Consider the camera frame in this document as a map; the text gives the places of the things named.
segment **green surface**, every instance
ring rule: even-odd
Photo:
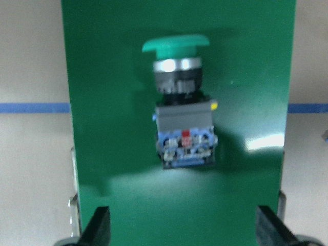
[[[154,38],[147,41],[142,51],[156,51],[157,60],[162,59],[181,59],[186,57],[195,57],[197,55],[197,46],[208,46],[209,39],[204,35],[179,35]]]
[[[255,245],[277,207],[295,1],[63,0],[83,227],[109,205],[113,246]],[[203,91],[219,101],[217,165],[163,170],[145,41],[199,33]]]

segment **electrical component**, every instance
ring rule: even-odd
[[[156,150],[165,169],[214,163],[218,138],[212,111],[218,103],[200,90],[202,62],[196,46],[208,46],[203,35],[152,39],[143,52],[156,51],[153,64],[157,91],[163,94],[153,119],[157,123]]]

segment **gray floor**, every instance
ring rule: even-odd
[[[60,1],[0,1],[0,103],[69,101]],[[328,1],[299,0],[292,103],[327,103]],[[328,244],[328,114],[289,115],[286,223]],[[52,245],[71,234],[69,114],[0,115],[0,245]]]

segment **yellow tab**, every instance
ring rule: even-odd
[[[217,109],[217,102],[213,102],[212,104],[211,104],[211,110],[213,111],[213,110],[216,110]]]

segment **blue stripe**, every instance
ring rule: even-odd
[[[289,104],[289,114],[328,113],[328,104]]]
[[[0,114],[40,114],[40,113],[70,113],[68,102],[56,103],[7,103],[0,104]],[[289,104],[289,114],[328,113],[328,104]]]
[[[30,104],[17,104],[8,103],[0,104],[1,114],[58,114],[71,112],[70,104],[68,102],[56,103],[30,103]]]

